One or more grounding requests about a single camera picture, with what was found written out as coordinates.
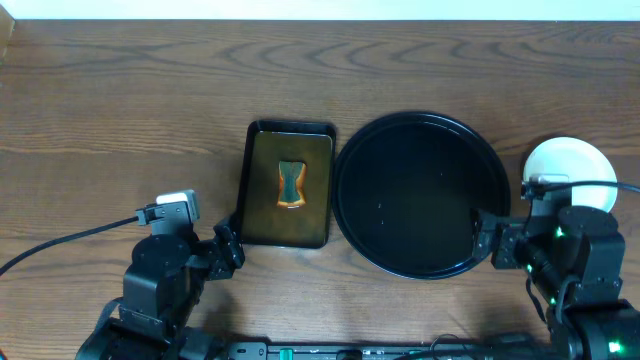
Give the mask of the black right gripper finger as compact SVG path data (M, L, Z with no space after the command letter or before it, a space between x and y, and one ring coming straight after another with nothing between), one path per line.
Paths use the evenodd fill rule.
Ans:
M476 229L473 231L472 240L471 259L475 263L481 263L496 250L498 246L498 230L496 228Z
M495 231L500 217L482 209L472 210L472 228L474 231Z

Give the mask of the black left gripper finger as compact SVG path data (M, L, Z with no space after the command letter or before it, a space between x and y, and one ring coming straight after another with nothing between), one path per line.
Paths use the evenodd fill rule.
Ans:
M219 247L230 253L238 253L240 251L236 225L236 215L231 214L214 226Z
M245 254L242 244L230 240L225 245L225 256L230 269L240 269L245 262Z

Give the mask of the green and orange sponge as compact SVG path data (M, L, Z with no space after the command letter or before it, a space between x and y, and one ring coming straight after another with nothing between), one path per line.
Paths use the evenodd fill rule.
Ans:
M306 204L303 187L307 166L304 162L279 162L279 193L277 205L298 208Z

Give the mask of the white plate with sauce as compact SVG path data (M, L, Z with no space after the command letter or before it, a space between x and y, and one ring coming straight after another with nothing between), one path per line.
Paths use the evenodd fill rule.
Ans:
M617 181L608 158L595 146L573 137L555 137L537 145L524 162L522 178L533 174L568 175L570 182ZM610 212L617 195L614 187L577 186L572 189L572 204Z

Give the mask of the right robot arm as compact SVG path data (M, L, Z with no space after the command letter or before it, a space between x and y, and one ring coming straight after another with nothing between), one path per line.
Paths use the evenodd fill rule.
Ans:
M471 213L474 248L497 269L522 269L564 359L636 359L639 311L621 298L626 242L606 211L565 206L525 218Z

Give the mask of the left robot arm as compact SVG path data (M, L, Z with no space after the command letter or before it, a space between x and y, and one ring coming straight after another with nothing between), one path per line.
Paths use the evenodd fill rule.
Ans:
M105 305L76 357L88 360L217 359L224 342L187 325L208 281L225 280L245 256L228 217L201 240L187 215L146 220L151 234L132 251L123 295Z

